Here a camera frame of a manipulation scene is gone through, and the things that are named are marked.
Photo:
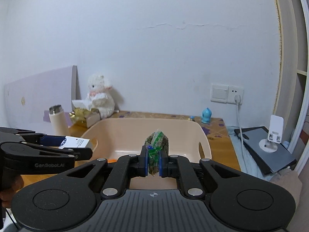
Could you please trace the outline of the person's left hand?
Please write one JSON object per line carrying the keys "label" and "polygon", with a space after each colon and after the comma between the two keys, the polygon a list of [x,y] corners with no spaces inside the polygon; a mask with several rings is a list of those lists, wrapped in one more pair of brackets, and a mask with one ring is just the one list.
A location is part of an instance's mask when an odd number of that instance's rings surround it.
{"label": "person's left hand", "polygon": [[24,187],[24,181],[21,175],[17,175],[14,181],[12,182],[11,186],[1,191],[1,201],[3,208],[11,208],[11,202],[14,195]]}

